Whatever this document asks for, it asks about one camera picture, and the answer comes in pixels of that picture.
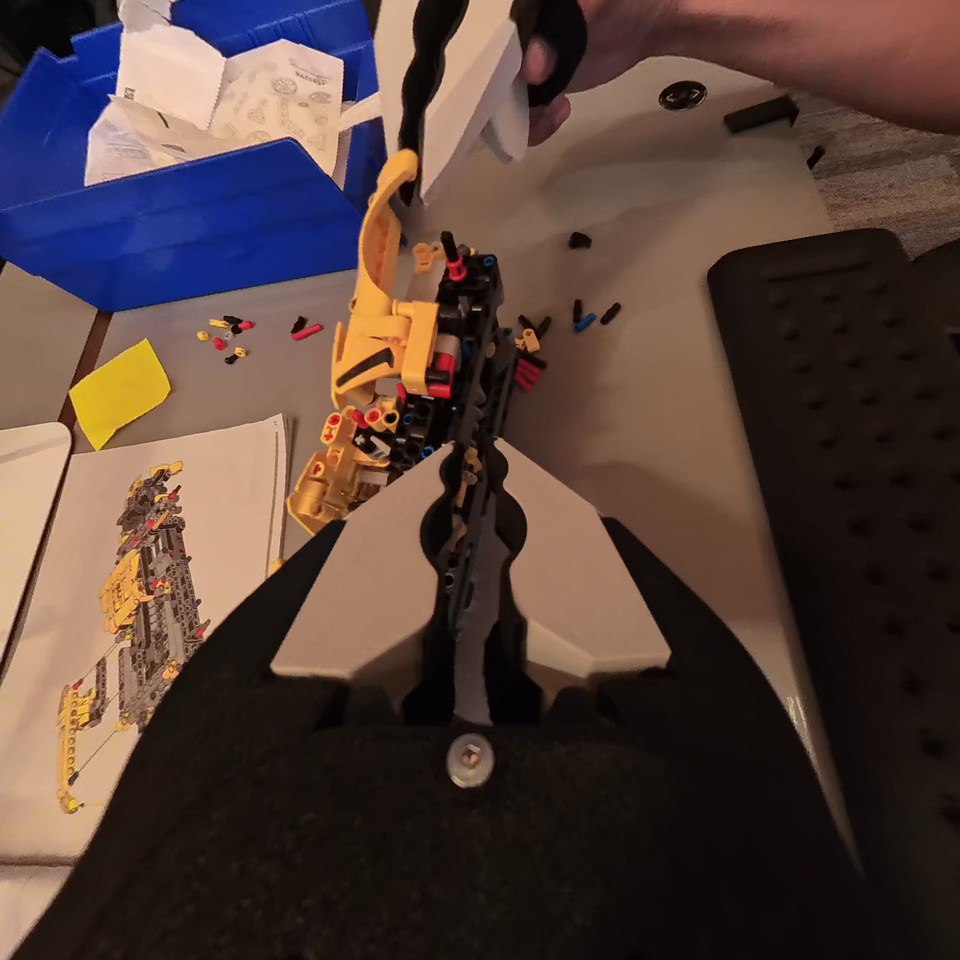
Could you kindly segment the red yellow blue brick pieces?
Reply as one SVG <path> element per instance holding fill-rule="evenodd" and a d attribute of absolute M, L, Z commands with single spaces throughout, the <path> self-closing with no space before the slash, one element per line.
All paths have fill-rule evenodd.
<path fill-rule="evenodd" d="M 571 251 L 586 251 L 593 246 L 593 237 L 580 230 L 572 231 L 567 240 L 567 246 Z M 582 333 L 589 327 L 600 325 L 608 326 L 622 311 L 623 306 L 619 301 L 612 303 L 601 315 L 594 312 L 585 312 L 584 304 L 581 299 L 575 299 L 571 309 L 571 330 L 574 333 Z M 543 339 L 553 324 L 553 318 L 545 316 L 539 322 L 531 322 L 524 316 L 518 317 L 521 327 L 521 333 L 514 339 L 514 344 L 521 355 L 533 356 L 542 349 Z"/>

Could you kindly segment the crumpled white paper bags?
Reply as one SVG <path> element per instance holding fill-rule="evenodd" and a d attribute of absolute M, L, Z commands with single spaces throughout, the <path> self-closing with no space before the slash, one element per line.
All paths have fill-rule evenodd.
<path fill-rule="evenodd" d="M 344 61 L 281 38 L 225 56 L 172 23 L 173 2 L 121 2 L 114 94 L 87 136 L 95 186 L 294 139 L 343 186 L 353 128 L 382 115 L 372 93 L 345 99 Z"/>

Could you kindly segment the yellow black brick car model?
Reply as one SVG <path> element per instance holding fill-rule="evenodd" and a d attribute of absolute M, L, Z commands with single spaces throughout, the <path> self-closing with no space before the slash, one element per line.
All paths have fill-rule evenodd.
<path fill-rule="evenodd" d="M 498 321 L 498 259 L 461 245 L 453 269 L 443 234 L 414 247 L 410 302 L 395 301 L 385 335 L 356 309 L 334 337 L 333 412 L 287 499 L 310 534 L 350 513 L 445 444 L 462 450 L 450 507 L 451 537 L 440 553 L 452 630 L 474 593 L 474 552 L 490 497 L 485 453 L 501 433 L 525 343 Z"/>

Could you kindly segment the open instruction booklet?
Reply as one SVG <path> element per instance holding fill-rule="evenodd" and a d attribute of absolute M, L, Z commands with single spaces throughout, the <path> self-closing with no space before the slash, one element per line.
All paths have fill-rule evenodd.
<path fill-rule="evenodd" d="M 281 415 L 77 454 L 1 695 L 3 863 L 75 860 L 187 663 L 282 547 Z"/>

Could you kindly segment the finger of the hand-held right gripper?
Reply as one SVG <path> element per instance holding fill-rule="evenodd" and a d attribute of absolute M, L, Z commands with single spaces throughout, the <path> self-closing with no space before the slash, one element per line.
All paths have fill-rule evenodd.
<path fill-rule="evenodd" d="M 388 157 L 407 151 L 417 161 L 400 198 L 407 207 L 423 206 L 432 113 L 443 80 L 443 2 L 380 2 L 373 41 Z"/>
<path fill-rule="evenodd" d="M 482 55 L 490 52 L 493 27 L 481 13 L 483 2 L 442 2 L 442 81 L 433 107 L 430 135 L 430 172 L 427 203 L 435 202 L 451 181 L 454 168 L 463 162 L 480 141 L 498 158 L 482 132 L 485 117 L 482 99 L 485 90 Z M 505 162 L 512 163 L 524 159 Z"/>

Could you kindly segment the blue storage bin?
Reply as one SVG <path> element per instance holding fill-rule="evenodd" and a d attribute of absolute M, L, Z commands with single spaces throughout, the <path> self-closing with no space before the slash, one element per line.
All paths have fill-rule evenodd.
<path fill-rule="evenodd" d="M 68 38 L 62 6 L 26 2 L 34 50 L 2 109 L 3 260 L 113 312 L 356 267 L 381 120 L 351 132 L 342 187 L 291 138 L 85 186 L 121 26 Z"/>

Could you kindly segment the small black block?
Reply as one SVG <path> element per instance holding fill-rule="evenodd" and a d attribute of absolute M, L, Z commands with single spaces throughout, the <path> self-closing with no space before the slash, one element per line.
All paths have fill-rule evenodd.
<path fill-rule="evenodd" d="M 737 136 L 781 122 L 793 127 L 799 113 L 797 102 L 784 94 L 732 111 L 724 116 L 723 122 L 726 130 Z"/>

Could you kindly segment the tiny red yellow brick pins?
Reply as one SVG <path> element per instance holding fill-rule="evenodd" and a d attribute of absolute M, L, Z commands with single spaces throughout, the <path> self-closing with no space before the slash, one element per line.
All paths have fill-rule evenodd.
<path fill-rule="evenodd" d="M 250 356 L 250 349 L 242 340 L 256 327 L 257 323 L 254 320 L 222 315 L 219 318 L 210 318 L 204 328 L 196 331 L 195 337 L 199 343 L 209 345 L 212 350 L 220 354 L 223 365 L 232 367 Z M 293 342 L 304 342 L 324 330 L 323 324 L 300 316 L 290 327 L 288 337 Z"/>

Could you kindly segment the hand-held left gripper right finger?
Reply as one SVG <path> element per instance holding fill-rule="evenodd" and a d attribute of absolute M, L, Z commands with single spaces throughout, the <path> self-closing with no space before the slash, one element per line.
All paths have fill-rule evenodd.
<path fill-rule="evenodd" d="M 564 690 L 666 667 L 666 638 L 594 505 L 503 438 L 485 470 L 506 552 L 484 653 L 491 721 L 537 724 Z"/>

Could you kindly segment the black perforated office chair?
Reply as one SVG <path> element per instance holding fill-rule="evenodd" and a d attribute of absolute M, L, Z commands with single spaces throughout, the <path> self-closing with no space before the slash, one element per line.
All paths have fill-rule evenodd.
<path fill-rule="evenodd" d="M 860 863 L 912 956 L 958 958 L 958 319 L 882 229 L 706 283 Z"/>

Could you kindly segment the yellow sticky note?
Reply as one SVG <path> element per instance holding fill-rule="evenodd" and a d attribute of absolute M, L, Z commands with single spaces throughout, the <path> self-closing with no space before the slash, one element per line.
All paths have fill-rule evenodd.
<path fill-rule="evenodd" d="M 102 450 L 123 427 L 164 402 L 171 383 L 148 339 L 117 354 L 81 378 L 68 393 L 82 434 Z"/>

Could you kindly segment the yellow curved brick fender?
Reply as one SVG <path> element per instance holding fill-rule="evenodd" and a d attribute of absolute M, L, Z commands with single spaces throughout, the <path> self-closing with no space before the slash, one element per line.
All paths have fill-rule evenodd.
<path fill-rule="evenodd" d="M 391 156 L 378 174 L 358 236 L 358 260 L 348 323 L 338 323 L 331 359 L 334 407 L 374 402 L 381 378 L 396 378 L 407 394 L 428 396 L 427 371 L 439 330 L 436 302 L 402 301 L 392 295 L 402 225 L 391 199 L 415 184 L 414 150 Z"/>

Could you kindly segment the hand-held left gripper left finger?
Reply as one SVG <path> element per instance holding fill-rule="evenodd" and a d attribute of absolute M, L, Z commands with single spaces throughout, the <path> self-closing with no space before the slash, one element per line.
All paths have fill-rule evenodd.
<path fill-rule="evenodd" d="M 454 707 L 455 638 L 447 576 L 460 488 L 448 442 L 324 534 L 338 533 L 274 655 L 281 677 L 382 690 L 414 724 Z"/>

